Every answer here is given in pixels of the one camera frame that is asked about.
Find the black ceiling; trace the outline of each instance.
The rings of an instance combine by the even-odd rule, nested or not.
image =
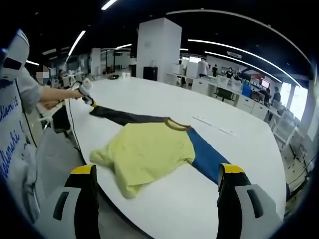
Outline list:
[[[273,31],[235,16],[193,12],[166,15],[186,9],[216,9],[242,14],[271,25],[294,42],[314,61],[316,42],[316,8],[310,0],[302,2],[278,0],[118,0],[106,11],[107,0],[25,1],[21,6],[20,27],[30,43],[32,61],[45,62],[60,54],[60,49],[72,46],[78,34],[86,30],[73,54],[89,52],[92,47],[117,47],[133,43],[136,46],[139,23],[166,17],[182,27],[183,48],[190,53],[211,51],[226,55],[225,47],[188,42],[187,39],[214,41],[235,46],[259,55],[290,74],[312,79],[309,62],[284,38]],[[57,48],[58,53],[43,56],[42,51]],[[271,74],[280,73],[274,67],[239,53],[243,61]]]

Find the window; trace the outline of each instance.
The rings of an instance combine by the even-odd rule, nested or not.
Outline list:
[[[281,104],[285,107],[287,107],[290,90],[291,90],[291,84],[283,83],[281,87],[280,95],[281,95]]]
[[[290,106],[290,111],[301,120],[307,101],[308,90],[302,87],[296,86],[293,101]]]

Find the person's hand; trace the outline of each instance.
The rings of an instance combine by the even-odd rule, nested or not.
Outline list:
[[[50,110],[56,107],[59,103],[60,103],[59,101],[48,101],[48,102],[43,102],[42,104],[47,110]]]
[[[82,97],[83,97],[83,95],[79,92],[79,90],[72,91],[72,98],[78,99],[78,98],[82,98]]]

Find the white cabinet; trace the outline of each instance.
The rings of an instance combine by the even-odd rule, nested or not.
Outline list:
[[[236,107],[251,114],[254,108],[254,104],[255,102],[253,100],[240,96]]]
[[[255,103],[253,111],[251,112],[251,114],[253,116],[256,116],[257,118],[264,120],[267,114],[267,107],[263,106],[261,104]]]
[[[208,96],[208,88],[209,84],[206,80],[194,79],[191,90]]]

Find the gray sleeve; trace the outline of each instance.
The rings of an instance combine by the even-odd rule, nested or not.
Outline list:
[[[39,103],[43,92],[43,86],[39,85],[24,67],[17,80],[20,96],[24,110],[27,114],[31,113],[35,105]]]

